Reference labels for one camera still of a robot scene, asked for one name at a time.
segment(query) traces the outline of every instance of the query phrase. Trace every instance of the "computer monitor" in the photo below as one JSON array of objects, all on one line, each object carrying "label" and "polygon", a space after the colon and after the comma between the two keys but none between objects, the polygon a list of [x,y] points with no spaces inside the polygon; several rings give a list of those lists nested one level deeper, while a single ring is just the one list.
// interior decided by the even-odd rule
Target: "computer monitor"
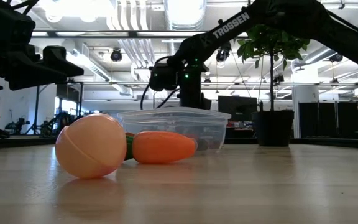
[{"label": "computer monitor", "polygon": [[251,114],[257,112],[257,99],[240,96],[218,96],[219,112],[231,114],[233,121],[252,121]]}]

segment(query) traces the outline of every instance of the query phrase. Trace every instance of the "ceiling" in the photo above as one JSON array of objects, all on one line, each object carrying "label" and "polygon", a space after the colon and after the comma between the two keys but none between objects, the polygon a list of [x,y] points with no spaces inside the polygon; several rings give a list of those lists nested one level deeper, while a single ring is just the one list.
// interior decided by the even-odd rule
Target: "ceiling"
[{"label": "ceiling", "polygon": [[[79,17],[73,16],[63,16],[58,22],[50,22],[46,18],[45,6],[42,3],[47,1],[53,0],[40,0],[40,3],[36,5],[32,12],[29,14],[33,20],[36,22],[37,27],[36,30],[109,30],[108,25],[106,24],[106,17],[104,15],[98,17],[94,22],[83,22]],[[167,0],[167,1],[182,1],[183,5],[188,4],[188,2],[196,1],[196,0]],[[330,11],[336,13],[337,15],[341,16],[345,20],[351,22],[354,25],[358,26],[358,0],[343,0],[346,3],[344,9],[339,10],[338,7],[340,5],[340,0],[322,0],[322,3],[326,8]],[[118,1],[118,18],[121,17],[121,8],[122,3],[125,1]],[[243,5],[245,1],[236,1],[236,0],[207,0],[207,6],[205,10],[205,14],[203,17],[202,26],[199,27],[199,30],[211,30],[218,25],[218,19],[226,20],[231,16],[237,14],[239,12],[240,7]],[[127,22],[130,23],[130,2],[127,1]],[[137,24],[140,26],[140,18],[139,18],[139,4],[140,1],[136,1],[137,8],[136,13],[137,16]],[[183,14],[183,17],[189,16],[188,8],[186,6],[180,7],[176,9],[180,14]],[[162,0],[146,0],[146,23],[149,30],[167,30],[167,22],[165,18],[165,11],[164,5]],[[160,58],[163,56],[170,55],[170,45],[172,43],[166,43],[169,41],[169,38],[164,39],[151,39],[151,46],[154,51],[155,58]],[[35,39],[35,45],[42,43],[41,45],[48,45],[48,44],[56,44],[60,43],[62,45],[66,43],[72,43],[74,48],[81,48],[82,44],[85,44],[89,48],[89,58],[100,66],[108,75],[115,81],[137,81],[136,77],[133,76],[134,74],[134,66],[131,62],[130,58],[126,54],[124,50],[122,52],[122,60],[120,62],[113,62],[110,59],[110,54],[113,48],[119,48],[121,45],[118,39],[96,39],[96,38],[75,38],[75,39]],[[139,50],[142,52],[143,57],[145,58],[144,51],[137,45]],[[236,54],[236,50],[238,48],[237,44],[232,44],[232,51]],[[311,41],[310,45],[308,46],[308,50],[302,51],[301,54],[303,58],[307,57],[308,55],[314,55],[318,52],[325,50],[326,47],[322,44]],[[240,58],[234,57],[232,54],[225,62],[223,67],[217,67],[216,63],[216,54],[212,55],[209,60],[205,62],[205,64],[210,69],[210,77],[212,82],[241,82],[242,78],[246,82],[259,82],[260,78],[269,79],[269,59],[265,58],[263,62],[263,66],[258,69],[255,69],[254,60],[248,60],[245,63],[241,62]],[[285,71],[282,70],[282,66],[279,63],[276,63],[275,66],[277,67],[276,73],[282,73],[285,77],[286,82],[291,81],[291,75],[293,73],[293,68],[288,66]],[[331,62],[324,61],[323,58],[313,64],[313,67],[317,69],[319,80],[321,82],[329,82],[333,79],[333,77],[341,77],[343,74],[350,74],[351,72],[358,71],[358,65],[350,60],[344,58],[342,62]],[[84,82],[94,82],[94,81],[101,81],[97,75],[95,75],[91,70],[86,69],[85,75],[82,77],[76,78],[79,81]],[[347,77],[346,81],[344,82],[358,82],[358,74]],[[144,86],[133,86],[134,89],[141,89]],[[220,88],[227,89],[232,88],[230,86],[219,86]],[[97,85],[86,86],[86,89],[89,90],[106,90],[110,88],[114,90],[111,86]],[[213,89],[213,86],[204,86],[205,89]]]}]

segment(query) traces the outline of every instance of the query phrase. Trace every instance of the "table surface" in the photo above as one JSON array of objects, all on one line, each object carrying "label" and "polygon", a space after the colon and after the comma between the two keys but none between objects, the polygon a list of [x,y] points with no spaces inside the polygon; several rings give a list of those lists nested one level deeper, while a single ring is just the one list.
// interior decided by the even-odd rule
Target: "table surface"
[{"label": "table surface", "polygon": [[0,149],[5,223],[358,223],[358,149],[224,146],[96,180],[62,171],[53,146]]}]

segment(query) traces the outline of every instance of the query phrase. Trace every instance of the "plant stem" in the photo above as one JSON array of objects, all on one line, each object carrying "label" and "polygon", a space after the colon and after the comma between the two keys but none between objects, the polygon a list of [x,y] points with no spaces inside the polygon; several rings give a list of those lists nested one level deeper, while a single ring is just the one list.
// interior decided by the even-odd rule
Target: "plant stem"
[{"label": "plant stem", "polygon": [[273,68],[274,55],[270,54],[270,111],[274,111]]}]

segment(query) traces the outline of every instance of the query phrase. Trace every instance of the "clear plastic container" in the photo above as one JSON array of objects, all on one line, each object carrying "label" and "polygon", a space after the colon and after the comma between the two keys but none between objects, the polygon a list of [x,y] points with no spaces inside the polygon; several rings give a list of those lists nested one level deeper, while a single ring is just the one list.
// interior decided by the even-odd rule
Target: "clear plastic container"
[{"label": "clear plastic container", "polygon": [[231,114],[186,107],[118,113],[126,132],[171,131],[193,138],[197,150],[218,150],[226,135]]}]

